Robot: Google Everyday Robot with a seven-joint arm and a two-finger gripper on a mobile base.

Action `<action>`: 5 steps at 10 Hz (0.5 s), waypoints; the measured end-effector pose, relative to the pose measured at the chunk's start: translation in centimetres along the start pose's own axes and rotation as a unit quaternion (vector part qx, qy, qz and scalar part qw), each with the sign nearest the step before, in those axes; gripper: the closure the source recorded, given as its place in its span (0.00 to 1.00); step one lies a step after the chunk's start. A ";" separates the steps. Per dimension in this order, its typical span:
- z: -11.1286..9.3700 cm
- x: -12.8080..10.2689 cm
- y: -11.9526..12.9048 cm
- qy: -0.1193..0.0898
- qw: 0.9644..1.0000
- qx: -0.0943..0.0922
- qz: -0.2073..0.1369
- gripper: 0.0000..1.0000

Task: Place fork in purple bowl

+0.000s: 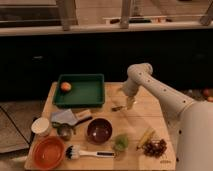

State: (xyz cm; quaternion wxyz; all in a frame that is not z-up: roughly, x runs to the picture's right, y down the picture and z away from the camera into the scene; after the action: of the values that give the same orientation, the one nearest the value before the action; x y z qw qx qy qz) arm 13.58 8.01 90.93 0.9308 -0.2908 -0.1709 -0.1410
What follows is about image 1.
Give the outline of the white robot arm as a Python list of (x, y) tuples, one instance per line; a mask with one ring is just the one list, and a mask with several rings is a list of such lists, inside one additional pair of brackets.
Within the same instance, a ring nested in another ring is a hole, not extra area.
[(134, 97), (143, 86), (180, 116), (176, 171), (213, 171), (213, 103), (197, 101), (153, 78), (152, 73), (149, 63), (130, 65), (124, 94)]

